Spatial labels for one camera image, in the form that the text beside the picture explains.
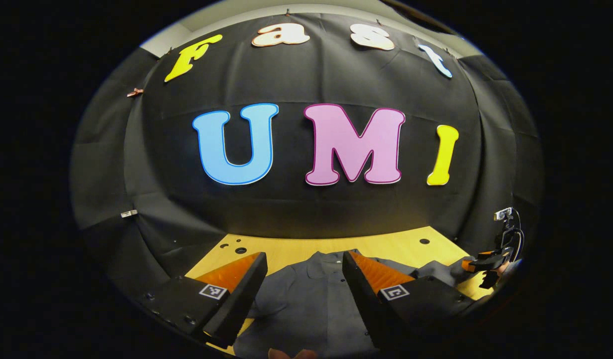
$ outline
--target shirt collar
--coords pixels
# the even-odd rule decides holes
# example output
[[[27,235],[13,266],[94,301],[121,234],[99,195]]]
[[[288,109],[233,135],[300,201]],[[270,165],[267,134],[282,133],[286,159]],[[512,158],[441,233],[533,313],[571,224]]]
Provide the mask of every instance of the shirt collar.
[[[357,254],[361,254],[357,248],[350,249],[351,252],[356,252]],[[347,252],[343,250],[341,252],[333,252],[324,254],[320,251],[313,253],[311,258],[306,260],[306,274],[311,279],[320,279],[326,276],[324,269],[322,268],[322,263],[336,263],[337,261],[341,261],[344,253]]]

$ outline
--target pink letter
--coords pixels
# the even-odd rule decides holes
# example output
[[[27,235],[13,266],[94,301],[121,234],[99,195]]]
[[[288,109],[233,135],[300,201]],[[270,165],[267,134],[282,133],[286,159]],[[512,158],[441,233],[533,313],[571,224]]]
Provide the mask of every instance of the pink letter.
[[[371,153],[371,168],[364,173],[367,182],[394,183],[402,177],[397,170],[400,127],[405,121],[402,112],[377,109],[362,136],[357,135],[346,112],[339,105],[311,105],[305,109],[305,116],[313,121],[315,134],[313,171],[306,174],[308,184],[326,186],[340,179],[340,174],[333,170],[334,152],[351,182],[359,177]]]

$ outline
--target wooden tabletop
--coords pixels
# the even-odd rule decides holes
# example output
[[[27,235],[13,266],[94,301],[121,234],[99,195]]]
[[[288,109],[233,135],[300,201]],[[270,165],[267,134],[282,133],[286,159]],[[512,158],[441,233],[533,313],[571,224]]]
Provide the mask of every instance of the wooden tabletop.
[[[425,244],[424,242],[427,241],[420,241],[421,239],[427,239],[428,243]],[[247,251],[238,254],[236,253],[238,248],[245,248]],[[261,238],[227,234],[186,276],[190,278],[199,277],[208,271],[256,252],[266,253],[267,275],[270,275],[289,264],[306,261],[313,253],[318,251],[326,254],[351,249],[359,250],[365,257],[391,259],[416,268],[430,261],[450,265],[468,255],[463,249],[431,227],[377,236],[335,239]],[[473,300],[491,294],[492,289],[479,288],[483,276],[482,272],[478,273],[472,279],[459,284],[457,290]],[[252,322],[252,319],[245,320],[240,332],[242,333],[247,329]],[[231,346],[226,350],[213,345],[210,346],[234,355]]]

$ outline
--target blue letter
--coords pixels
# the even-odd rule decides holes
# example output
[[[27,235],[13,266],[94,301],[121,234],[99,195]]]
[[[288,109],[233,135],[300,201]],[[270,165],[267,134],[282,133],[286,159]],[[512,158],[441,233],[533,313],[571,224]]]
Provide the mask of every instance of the blue letter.
[[[441,73],[443,73],[443,75],[445,75],[449,79],[453,77],[452,73],[448,71],[447,68],[444,67],[444,64],[442,64],[442,61],[443,61],[442,58],[439,57],[439,55],[436,54],[435,51],[432,50],[432,48],[426,45],[419,45],[419,46],[422,50],[426,51],[428,57],[430,57],[430,61],[432,61],[433,64],[435,64],[435,67],[437,68],[437,70],[439,70]]]
[[[244,165],[232,164],[225,153],[223,126],[229,122],[229,112],[213,111],[195,118],[192,126],[198,132],[204,172],[214,181],[230,185],[250,184],[265,177],[273,163],[271,118],[278,111],[275,104],[254,104],[240,111],[251,129],[251,161]]]

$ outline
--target orange gripper pad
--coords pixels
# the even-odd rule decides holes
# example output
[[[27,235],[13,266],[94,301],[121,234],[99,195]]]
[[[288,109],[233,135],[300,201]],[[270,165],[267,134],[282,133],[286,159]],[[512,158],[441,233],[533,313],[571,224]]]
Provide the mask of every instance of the orange gripper pad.
[[[220,268],[204,273],[200,277],[197,277],[196,280],[227,288],[229,293],[233,293],[234,289],[236,289],[236,286],[238,286],[238,283],[240,283],[240,280],[245,276],[245,273],[247,273],[251,264],[254,263],[259,254],[260,252],[257,252],[252,255],[247,255],[247,257],[240,258],[237,261],[225,264]]]
[[[364,277],[368,280],[368,284],[371,285],[375,295],[377,295],[380,289],[415,280],[410,275],[405,275],[398,270],[394,270],[386,264],[379,263],[373,259],[364,257],[364,255],[357,254],[356,252],[349,252],[355,260],[355,263],[357,263],[357,266],[359,266],[359,269],[362,270]]]

